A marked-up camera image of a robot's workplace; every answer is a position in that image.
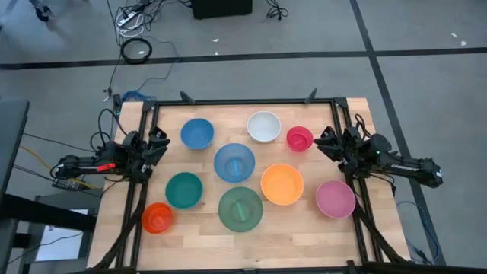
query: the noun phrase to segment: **pink bowl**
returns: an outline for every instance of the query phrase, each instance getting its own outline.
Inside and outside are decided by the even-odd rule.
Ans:
[[[317,205],[331,218],[347,218],[355,209],[355,195],[346,183],[332,180],[318,187]]]

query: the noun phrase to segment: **bowl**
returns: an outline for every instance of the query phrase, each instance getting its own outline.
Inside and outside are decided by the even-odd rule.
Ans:
[[[281,121],[273,113],[259,111],[247,120],[247,131],[258,142],[271,142],[281,133]]]
[[[273,164],[264,171],[260,181],[264,196],[280,206],[296,202],[304,190],[303,177],[288,164]]]
[[[239,183],[250,177],[256,166],[256,158],[247,146],[228,144],[218,150],[213,164],[221,179]]]
[[[346,183],[332,180],[322,183],[317,191],[317,205],[331,218],[349,217],[355,209],[355,195]]]
[[[214,135],[212,124],[203,118],[191,119],[181,129],[181,140],[191,149],[207,148],[212,143]]]
[[[201,180],[192,173],[183,172],[172,177],[166,185],[166,199],[177,209],[190,209],[203,194]]]
[[[289,129],[286,139],[292,150],[303,152],[313,144],[313,133],[303,126],[295,126]]]
[[[218,204],[220,221],[231,231],[246,232],[262,219],[263,203],[257,193],[246,187],[228,190]]]
[[[167,230],[174,221],[173,212],[168,205],[155,202],[148,206],[142,214],[142,226],[151,234]]]

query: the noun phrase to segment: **black box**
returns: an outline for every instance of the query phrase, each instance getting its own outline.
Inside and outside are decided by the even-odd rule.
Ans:
[[[252,13],[252,0],[192,0],[191,8],[196,19],[245,15]]]

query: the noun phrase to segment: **wooden table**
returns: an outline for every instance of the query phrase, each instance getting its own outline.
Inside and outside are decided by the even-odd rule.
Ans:
[[[374,132],[367,100],[349,98],[349,112],[361,114],[367,128]],[[259,110],[275,113],[282,121],[282,133],[272,143],[254,142],[247,134],[248,117]],[[126,131],[137,130],[142,114],[142,103],[125,103],[120,122]],[[215,127],[212,145],[204,151],[191,151],[180,140],[180,128],[189,119],[202,117]],[[146,133],[152,121],[148,114]],[[345,125],[341,116],[342,127]],[[201,202],[190,210],[175,210],[175,225],[163,234],[142,231],[138,270],[165,269],[239,269],[285,268],[306,266],[344,266],[347,260],[360,264],[357,240],[352,218],[335,220],[323,215],[316,205],[317,187],[328,180],[345,180],[337,168],[315,147],[296,153],[287,147],[285,133],[293,126],[307,127],[315,137],[333,125],[329,104],[269,104],[162,107],[158,126],[171,139],[166,155],[149,181],[146,205],[166,202],[167,181],[183,171],[197,174],[203,182]],[[123,140],[118,131],[116,141]],[[256,156],[252,176],[239,184],[224,182],[213,169],[213,157],[219,148],[231,142],[247,145]],[[269,202],[260,189],[263,171],[275,163],[296,167],[304,178],[302,197],[293,205],[279,206]],[[378,179],[367,180],[375,222],[379,231],[396,252],[408,259],[403,230],[395,201],[388,183]],[[263,200],[262,221],[252,231],[236,233],[228,230],[218,217],[218,203],[227,190],[246,186],[255,190]],[[103,196],[97,227],[91,245],[88,266],[96,264],[115,241],[123,219],[128,183],[118,183]],[[135,191],[135,208],[138,202]],[[369,258],[374,258],[370,237],[362,225]],[[126,246],[126,265],[132,250],[133,236]]]

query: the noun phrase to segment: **blue bowl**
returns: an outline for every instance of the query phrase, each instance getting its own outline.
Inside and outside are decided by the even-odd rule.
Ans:
[[[256,166],[256,158],[245,145],[228,144],[216,153],[213,164],[221,179],[239,183],[250,177]]]
[[[207,148],[212,143],[214,135],[212,124],[202,118],[191,119],[181,129],[181,140],[191,149]]]

